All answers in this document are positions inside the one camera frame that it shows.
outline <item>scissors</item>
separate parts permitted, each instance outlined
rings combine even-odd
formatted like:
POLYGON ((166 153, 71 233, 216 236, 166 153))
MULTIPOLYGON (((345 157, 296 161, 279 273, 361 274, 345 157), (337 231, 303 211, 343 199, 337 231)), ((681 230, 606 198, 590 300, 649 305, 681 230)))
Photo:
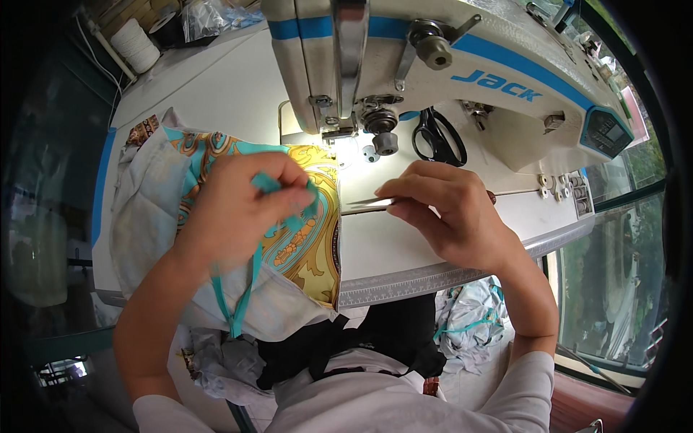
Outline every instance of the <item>scissors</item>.
POLYGON ((419 117, 419 126, 414 129, 412 133, 412 145, 414 146, 414 151, 421 159, 427 161, 438 161, 450 164, 455 167, 462 167, 467 164, 467 151, 464 148, 464 143, 459 137, 459 134, 455 128, 450 124, 448 119, 442 114, 435 111, 433 107, 429 107, 421 112, 419 117), (459 159, 455 156, 452 146, 449 144, 448 140, 443 135, 443 132, 438 126, 438 122, 442 123, 448 133, 452 136, 459 150, 459 159), (416 135, 421 133, 421 136, 426 143, 431 147, 433 151, 433 157, 427 157, 416 147, 416 135))
MULTIPOLYGON (((495 194, 492 193, 489 190, 486 190, 486 194, 489 196, 489 200, 491 200, 491 203, 495 205, 497 199, 495 197, 495 194)), ((391 204, 395 204, 397 202, 402 202, 404 200, 413 200, 412 198, 409 197, 375 197, 375 198, 368 198, 365 200, 359 200, 358 202, 351 202, 347 203, 347 206, 353 206, 355 209, 363 209, 363 208, 370 208, 370 207, 386 207, 390 206, 391 204)))

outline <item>left hand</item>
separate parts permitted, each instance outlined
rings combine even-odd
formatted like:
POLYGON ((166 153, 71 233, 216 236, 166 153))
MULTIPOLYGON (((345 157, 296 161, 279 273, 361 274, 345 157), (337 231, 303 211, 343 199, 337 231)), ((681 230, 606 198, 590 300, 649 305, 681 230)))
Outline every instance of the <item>left hand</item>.
POLYGON ((172 252, 183 263, 193 261, 201 279, 212 263, 223 270, 245 264, 273 224, 313 202, 307 182, 307 174, 282 152, 217 158, 172 252), (261 171, 283 189, 263 194, 252 186, 261 171))

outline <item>right hand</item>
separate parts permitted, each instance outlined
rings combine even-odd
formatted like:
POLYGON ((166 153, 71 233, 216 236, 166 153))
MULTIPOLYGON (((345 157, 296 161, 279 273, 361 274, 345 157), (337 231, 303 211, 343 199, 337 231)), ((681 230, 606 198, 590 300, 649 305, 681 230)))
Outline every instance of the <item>right hand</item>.
POLYGON ((495 211, 484 183, 471 171, 415 161, 375 195, 411 197, 388 206, 387 212, 416 227, 433 251, 453 265, 498 275, 517 254, 526 254, 518 236, 495 211))

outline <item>black scissors handle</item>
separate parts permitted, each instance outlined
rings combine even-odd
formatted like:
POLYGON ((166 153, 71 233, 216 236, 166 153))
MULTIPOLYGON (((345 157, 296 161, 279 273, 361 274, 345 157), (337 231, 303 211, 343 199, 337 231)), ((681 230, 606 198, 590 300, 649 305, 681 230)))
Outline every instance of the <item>black scissors handle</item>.
POLYGON ((412 145, 414 146, 414 151, 421 159, 425 159, 427 161, 444 162, 455 167, 462 167, 464 164, 467 164, 467 151, 464 147, 464 143, 462 143, 462 139, 457 133, 457 130, 455 130, 452 124, 448 122, 448 119, 446 119, 445 116, 435 111, 433 107, 429 107, 421 112, 421 116, 419 117, 419 125, 412 133, 412 145), (451 144, 449 144, 448 140, 443 135, 443 132, 440 130, 436 120, 438 120, 445 127, 445 129, 448 130, 448 133, 453 138, 453 141, 459 150, 459 159, 455 155, 451 144), (433 151, 432 157, 425 156, 419 152, 419 149, 416 147, 416 135, 418 133, 421 133, 423 139, 426 140, 426 143, 428 143, 428 145, 431 147, 431 150, 433 151))

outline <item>hand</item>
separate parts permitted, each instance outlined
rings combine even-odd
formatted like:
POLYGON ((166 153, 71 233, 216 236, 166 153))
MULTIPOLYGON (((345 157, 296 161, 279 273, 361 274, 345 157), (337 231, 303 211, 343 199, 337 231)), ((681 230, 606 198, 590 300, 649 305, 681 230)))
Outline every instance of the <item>hand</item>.
POLYGON ((223 270, 243 265, 273 224, 313 202, 307 182, 307 174, 282 152, 219 157, 173 249, 178 257, 194 260, 202 278, 212 263, 223 270), (284 188, 262 194, 250 184, 261 171, 284 188))
POLYGON ((518 236, 495 211, 483 182, 471 171, 415 161, 375 195, 411 197, 388 206, 387 212, 416 227, 433 251, 453 265, 501 274, 518 252, 525 254, 518 236))

